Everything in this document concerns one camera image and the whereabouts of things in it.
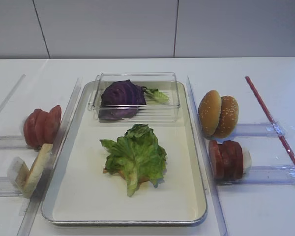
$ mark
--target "white table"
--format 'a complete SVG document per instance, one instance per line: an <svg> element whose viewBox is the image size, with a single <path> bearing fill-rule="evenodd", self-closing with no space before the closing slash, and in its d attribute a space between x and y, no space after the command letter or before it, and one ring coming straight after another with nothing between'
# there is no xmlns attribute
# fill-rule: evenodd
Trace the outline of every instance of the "white table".
<svg viewBox="0 0 295 236"><path fill-rule="evenodd" d="M76 79L83 78L84 86L103 72L175 72L182 82L189 76L197 105L207 91L216 89L221 95L232 95L238 100L238 122L267 122L244 79L248 75L273 116L286 129L286 138L295 153L295 58L0 60L0 103L20 76L26 74L0 114L0 134L20 134L21 120L37 107L47 110L60 104L65 110ZM255 148L250 151L256 165L291 164L277 138L246 139L241 144ZM0 176L15 155L30 165L36 153L0 152ZM295 186L246 185L218 189L229 235L295 234ZM21 198L0 198L0 235L16 235L25 205ZM61 229L50 225L38 212L30 235L215 236L218 229L212 211L202 225L187 229Z"/></svg>

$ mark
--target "red stick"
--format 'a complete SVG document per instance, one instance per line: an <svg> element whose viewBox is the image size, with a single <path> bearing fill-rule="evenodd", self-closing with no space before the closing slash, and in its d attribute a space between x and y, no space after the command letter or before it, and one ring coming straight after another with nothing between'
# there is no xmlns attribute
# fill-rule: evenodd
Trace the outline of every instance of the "red stick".
<svg viewBox="0 0 295 236"><path fill-rule="evenodd" d="M263 111L265 112L265 115L268 118L268 120L272 123L272 125L276 125L275 120L273 119L270 111L268 110L268 108L266 107L265 103L261 99L259 93L257 92L255 86L251 82L249 76L245 76L245 79L246 79L248 85L250 86L252 92L254 93L254 95L255 95L257 101L259 102L260 106L262 107ZM293 164L295 165L295 154L293 153L293 151L292 151L289 143L286 141L286 139L285 139L284 136L278 134L278 137L281 140L281 143L283 144L283 146L284 146L287 154L290 156L290 159L292 160Z"/></svg>

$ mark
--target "green lettuce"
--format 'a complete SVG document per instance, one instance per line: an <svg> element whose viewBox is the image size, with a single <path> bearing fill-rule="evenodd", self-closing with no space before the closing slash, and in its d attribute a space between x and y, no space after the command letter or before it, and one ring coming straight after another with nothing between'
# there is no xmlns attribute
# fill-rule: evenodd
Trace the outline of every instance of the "green lettuce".
<svg viewBox="0 0 295 236"><path fill-rule="evenodd" d="M169 97L166 94L160 92L157 88L147 88L143 86L142 89L143 92L159 103L166 103L169 101Z"/></svg>
<svg viewBox="0 0 295 236"><path fill-rule="evenodd" d="M109 153L105 172L123 173L130 197L138 189L138 180L147 177L157 187L166 170L166 151L158 145L153 129L147 124L135 124L117 141L102 139L103 147Z"/></svg>

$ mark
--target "stacked tomato slices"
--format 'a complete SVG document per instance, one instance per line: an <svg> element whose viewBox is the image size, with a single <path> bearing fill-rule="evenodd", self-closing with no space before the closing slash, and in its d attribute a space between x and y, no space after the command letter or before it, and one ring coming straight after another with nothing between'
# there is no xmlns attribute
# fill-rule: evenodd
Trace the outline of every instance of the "stacked tomato slices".
<svg viewBox="0 0 295 236"><path fill-rule="evenodd" d="M53 144L61 122L61 107L56 105L50 112L35 109L23 125L24 138L28 146L39 148Z"/></svg>
<svg viewBox="0 0 295 236"><path fill-rule="evenodd" d="M236 180L242 178L244 159L238 142L226 140L222 144L218 144L216 140L211 140L208 144L208 153L215 179Z"/></svg>

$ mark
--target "food item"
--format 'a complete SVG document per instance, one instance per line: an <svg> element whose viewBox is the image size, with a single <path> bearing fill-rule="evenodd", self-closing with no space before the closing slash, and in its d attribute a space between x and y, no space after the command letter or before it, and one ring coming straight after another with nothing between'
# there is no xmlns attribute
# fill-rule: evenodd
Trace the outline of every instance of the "food item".
<svg viewBox="0 0 295 236"><path fill-rule="evenodd" d="M228 159L229 159L229 173L228 178L234 178L235 177L235 170L237 166L237 158L236 150L233 142L231 140L226 140L223 142L223 145L226 149Z"/></svg>
<svg viewBox="0 0 295 236"><path fill-rule="evenodd" d="M218 144L216 140L209 141L208 154L214 178L217 180L241 179L252 164L249 151L231 140L222 144Z"/></svg>
<svg viewBox="0 0 295 236"><path fill-rule="evenodd" d="M234 144L236 156L238 158L235 173L234 173L234 178L240 179L242 177L242 175L244 174L243 152L242 152L242 148L238 142L232 141L232 143Z"/></svg>
<svg viewBox="0 0 295 236"><path fill-rule="evenodd" d="M60 127L60 121L61 121L61 107L57 105L50 110L45 120L45 126L44 126L45 143L48 143L48 144L54 143L56 134Z"/></svg>
<svg viewBox="0 0 295 236"><path fill-rule="evenodd" d="M24 160L17 156L12 160L7 170L7 177L13 186L23 189L29 173L30 171Z"/></svg>
<svg viewBox="0 0 295 236"><path fill-rule="evenodd" d="M22 193L25 198L30 198L33 191L36 189L41 174L44 171L45 165L49 160L52 147L52 144L44 144L41 147L40 152L36 157L34 163L32 164L28 177L26 178L24 184Z"/></svg>
<svg viewBox="0 0 295 236"><path fill-rule="evenodd" d="M226 138L229 136L238 121L239 109L236 99L231 96L223 96L221 99L220 122L213 134L216 138Z"/></svg>
<svg viewBox="0 0 295 236"><path fill-rule="evenodd" d="M138 189L139 183L149 180L154 187L164 177L166 151L158 144L158 139L147 124L135 124L123 137L100 140L110 153L107 156L104 173L119 173L127 182L130 197Z"/></svg>
<svg viewBox="0 0 295 236"><path fill-rule="evenodd" d="M24 128L24 135L27 137L26 142L29 146L33 148L37 148L39 146L36 133L35 133L35 125L36 119L38 114L40 113L41 109L35 109L27 118L26 126Z"/></svg>
<svg viewBox="0 0 295 236"><path fill-rule="evenodd" d="M219 144L218 147L219 147L219 150L220 150L220 153L221 153L221 156L222 156L222 160L223 160L223 165L224 165L224 176L223 176L223 178L224 179L229 179L233 175L233 172L232 172L233 167L232 167L229 155L227 153L227 148L222 144Z"/></svg>
<svg viewBox="0 0 295 236"><path fill-rule="evenodd" d="M60 127L61 107L57 105L50 112L35 109L23 124L23 134L28 146L39 148L44 143L52 144Z"/></svg>
<svg viewBox="0 0 295 236"><path fill-rule="evenodd" d="M211 136L219 124L221 105L220 94L218 91L211 90L203 97L198 107L202 129L207 136Z"/></svg>
<svg viewBox="0 0 295 236"><path fill-rule="evenodd" d="M141 87L133 84L130 80L116 81L104 90L101 95L101 106L129 105L131 107L101 109L98 117L103 120L118 120L133 117L138 111L136 105L147 104L144 93L161 103L165 103L169 100L167 95L163 94L158 89Z"/></svg>
<svg viewBox="0 0 295 236"><path fill-rule="evenodd" d="M222 179L224 177L224 164L219 150L219 146L215 140L208 144L208 155L211 158L211 164L215 179Z"/></svg>
<svg viewBox="0 0 295 236"><path fill-rule="evenodd" d="M36 125L35 125L35 132L36 138L39 143L39 146L42 146L45 143L45 121L48 116L48 112L41 111L38 114Z"/></svg>
<svg viewBox="0 0 295 236"><path fill-rule="evenodd" d="M226 138L238 122L239 107L235 98L220 97L211 90L203 97L198 107L202 131L207 138Z"/></svg>
<svg viewBox="0 0 295 236"><path fill-rule="evenodd" d="M42 146L30 170L20 157L15 157L12 160L7 170L7 177L23 193L23 197L30 198L32 196L49 160L52 147L52 144Z"/></svg>

